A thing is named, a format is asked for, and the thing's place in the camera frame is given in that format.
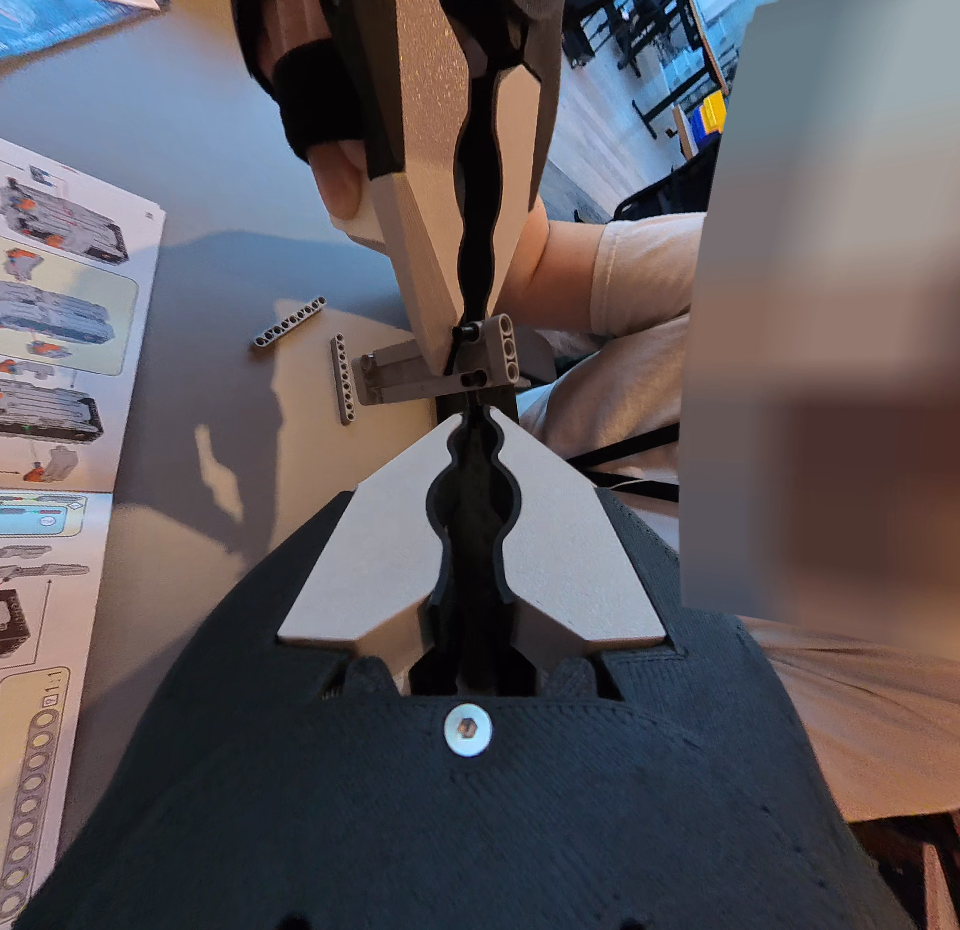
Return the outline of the person's right forearm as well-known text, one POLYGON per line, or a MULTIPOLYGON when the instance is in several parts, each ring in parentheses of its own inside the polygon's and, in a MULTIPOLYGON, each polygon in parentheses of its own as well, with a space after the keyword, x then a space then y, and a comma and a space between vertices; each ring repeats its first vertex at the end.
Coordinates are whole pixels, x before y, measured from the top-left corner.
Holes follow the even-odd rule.
POLYGON ((594 266, 603 224, 550 220, 538 196, 513 253, 495 314, 534 329, 592 329, 594 266))

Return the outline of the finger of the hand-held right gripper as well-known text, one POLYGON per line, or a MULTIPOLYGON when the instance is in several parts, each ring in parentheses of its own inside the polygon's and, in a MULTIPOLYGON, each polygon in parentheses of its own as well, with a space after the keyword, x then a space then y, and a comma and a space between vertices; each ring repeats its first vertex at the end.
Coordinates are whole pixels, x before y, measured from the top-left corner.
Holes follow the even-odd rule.
POLYGON ((464 317, 459 258, 465 225, 455 164, 474 84, 494 59, 467 30, 457 34, 440 0, 382 0, 369 25, 370 191, 414 337, 430 372, 450 360, 464 317))
POLYGON ((472 318, 494 312, 529 214, 541 84, 489 63, 472 83, 472 318))

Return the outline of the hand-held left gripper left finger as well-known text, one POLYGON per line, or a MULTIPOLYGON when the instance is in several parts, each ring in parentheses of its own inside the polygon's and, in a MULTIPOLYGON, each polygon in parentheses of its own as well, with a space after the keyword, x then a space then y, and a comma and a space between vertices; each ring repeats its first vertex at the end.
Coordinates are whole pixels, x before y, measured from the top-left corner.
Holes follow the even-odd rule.
POLYGON ((443 639, 466 419, 452 414, 356 486, 280 643, 377 657, 402 694, 415 692, 415 666, 443 639))

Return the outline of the black table frames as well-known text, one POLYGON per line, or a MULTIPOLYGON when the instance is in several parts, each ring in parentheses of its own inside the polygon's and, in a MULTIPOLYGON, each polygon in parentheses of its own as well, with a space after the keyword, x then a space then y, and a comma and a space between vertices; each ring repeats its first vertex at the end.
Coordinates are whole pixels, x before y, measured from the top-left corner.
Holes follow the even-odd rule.
POLYGON ((707 30, 706 13, 698 0, 566 0, 563 11, 562 48, 573 68, 586 65, 596 51, 612 40, 620 51, 619 69, 630 68, 641 76, 638 57, 659 37, 669 37, 676 21, 692 51, 702 54, 702 65, 649 111, 631 106, 653 138, 652 124, 666 109, 677 105, 703 79, 710 79, 723 99, 730 88, 707 30))

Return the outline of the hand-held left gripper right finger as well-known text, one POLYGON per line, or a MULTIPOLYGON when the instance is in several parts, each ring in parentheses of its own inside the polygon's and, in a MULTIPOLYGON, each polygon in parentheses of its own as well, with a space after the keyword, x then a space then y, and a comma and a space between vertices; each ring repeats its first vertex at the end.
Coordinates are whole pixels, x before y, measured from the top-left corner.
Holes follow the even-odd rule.
POLYGON ((512 509, 496 544, 514 605, 511 644, 539 671, 568 658, 658 646, 666 630, 594 485, 498 408, 491 465, 512 509))

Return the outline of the grey technic beam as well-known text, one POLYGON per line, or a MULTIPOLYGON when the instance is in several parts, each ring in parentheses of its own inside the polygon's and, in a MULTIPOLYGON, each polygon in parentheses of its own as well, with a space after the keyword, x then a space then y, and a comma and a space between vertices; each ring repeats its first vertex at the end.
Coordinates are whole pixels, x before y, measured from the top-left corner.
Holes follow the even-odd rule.
POLYGON ((345 337, 337 333, 330 337, 329 348, 334 386, 342 426, 351 425, 356 417, 357 396, 354 371, 346 349, 345 337))
POLYGON ((251 341, 252 349, 266 349, 273 346, 279 339, 287 336, 294 329, 319 314, 327 306, 328 301, 325 297, 316 297, 300 307, 294 312, 279 318, 273 324, 255 335, 251 341))

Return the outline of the grey desk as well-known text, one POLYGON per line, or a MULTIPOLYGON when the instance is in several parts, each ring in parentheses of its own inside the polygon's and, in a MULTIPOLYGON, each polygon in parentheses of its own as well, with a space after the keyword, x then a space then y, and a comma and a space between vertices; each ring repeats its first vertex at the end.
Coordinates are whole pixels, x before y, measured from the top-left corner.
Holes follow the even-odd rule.
POLYGON ((84 827, 198 625, 272 549, 432 425, 344 427, 330 337, 409 338, 388 261, 330 226, 249 77, 230 0, 2 63, 2 138, 166 213, 126 427, 58 851, 84 827), (326 306, 266 349, 251 340, 326 306))

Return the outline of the person's right hand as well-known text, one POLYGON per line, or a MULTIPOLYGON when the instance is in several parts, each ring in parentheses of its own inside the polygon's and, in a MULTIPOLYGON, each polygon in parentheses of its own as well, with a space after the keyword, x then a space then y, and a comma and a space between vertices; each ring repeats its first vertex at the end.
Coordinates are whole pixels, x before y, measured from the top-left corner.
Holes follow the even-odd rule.
MULTIPOLYGON (((287 52, 331 36, 320 0, 261 0, 261 16, 258 63, 267 79, 287 52)), ((328 213, 343 221, 353 219, 366 179, 364 145, 358 141, 316 144, 307 156, 328 213)))

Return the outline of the grey technic beam assembly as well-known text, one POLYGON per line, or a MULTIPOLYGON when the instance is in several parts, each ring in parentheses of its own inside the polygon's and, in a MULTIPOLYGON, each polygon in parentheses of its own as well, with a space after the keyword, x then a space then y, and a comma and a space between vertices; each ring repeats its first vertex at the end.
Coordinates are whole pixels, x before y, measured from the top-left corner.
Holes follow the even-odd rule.
POLYGON ((483 335, 474 343, 452 343, 441 351, 440 370, 434 372, 414 339, 408 339, 351 360, 355 392, 365 406, 401 403, 513 388, 521 378, 518 348, 510 317, 498 314, 482 320, 483 335), (487 384, 464 388, 460 376, 483 370, 487 384))

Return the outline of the white instruction booklet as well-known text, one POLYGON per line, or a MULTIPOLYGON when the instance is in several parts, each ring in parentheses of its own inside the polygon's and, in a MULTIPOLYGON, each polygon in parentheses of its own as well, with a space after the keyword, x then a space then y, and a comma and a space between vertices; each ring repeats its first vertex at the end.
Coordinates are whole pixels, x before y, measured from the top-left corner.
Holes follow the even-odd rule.
POLYGON ((1 144, 2 928, 57 855, 164 217, 1 144))

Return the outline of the blue booklet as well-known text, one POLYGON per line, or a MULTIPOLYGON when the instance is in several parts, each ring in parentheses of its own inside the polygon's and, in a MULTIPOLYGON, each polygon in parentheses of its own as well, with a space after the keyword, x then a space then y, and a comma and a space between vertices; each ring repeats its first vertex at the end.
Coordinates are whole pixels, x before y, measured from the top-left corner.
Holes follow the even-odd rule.
POLYGON ((169 0, 1 0, 1 60, 53 49, 165 12, 169 0))

